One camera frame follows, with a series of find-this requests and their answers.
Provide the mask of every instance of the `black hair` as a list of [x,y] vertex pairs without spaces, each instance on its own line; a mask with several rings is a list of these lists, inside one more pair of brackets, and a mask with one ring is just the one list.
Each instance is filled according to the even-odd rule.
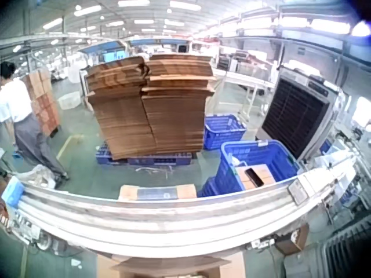
[[16,71],[15,63],[5,61],[0,64],[0,75],[5,79],[9,79],[10,77],[12,77],[15,71]]

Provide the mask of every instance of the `white bucket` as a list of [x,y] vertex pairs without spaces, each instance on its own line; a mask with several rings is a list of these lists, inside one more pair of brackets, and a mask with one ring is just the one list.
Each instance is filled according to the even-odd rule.
[[77,107],[81,103],[80,92],[76,91],[73,93],[65,94],[58,98],[60,108],[62,110],[68,110]]

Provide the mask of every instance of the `worker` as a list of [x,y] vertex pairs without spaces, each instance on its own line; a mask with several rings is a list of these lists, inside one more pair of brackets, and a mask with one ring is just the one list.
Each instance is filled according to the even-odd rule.
[[[15,70],[14,63],[4,61],[0,64],[0,120],[10,119],[13,122],[15,143],[24,159],[31,164],[42,164],[49,168],[56,176],[57,184],[60,180],[69,180],[67,172],[48,146],[47,137],[32,112],[25,84],[12,79]],[[11,130],[8,129],[8,133],[12,136]]]

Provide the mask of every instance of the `stacked boxes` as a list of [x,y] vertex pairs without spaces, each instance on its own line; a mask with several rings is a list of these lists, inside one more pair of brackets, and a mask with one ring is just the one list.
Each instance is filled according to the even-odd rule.
[[131,57],[89,71],[89,102],[114,160],[155,153],[155,141],[140,98],[144,60]]
[[213,94],[209,61],[166,54],[89,70],[89,102],[114,160],[202,149],[205,101]]
[[32,101],[32,110],[40,122],[42,131],[49,136],[60,125],[50,73],[47,69],[40,69],[24,76],[22,81],[26,84]]
[[210,57],[154,55],[142,101],[157,153],[197,152],[203,146],[205,101],[213,94]]

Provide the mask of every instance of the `evaporative air cooler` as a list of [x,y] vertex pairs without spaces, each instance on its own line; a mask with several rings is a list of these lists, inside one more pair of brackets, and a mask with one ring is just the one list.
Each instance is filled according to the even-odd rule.
[[283,143],[298,159],[311,157],[326,140],[343,104],[339,87],[319,76],[282,67],[267,116],[256,137]]

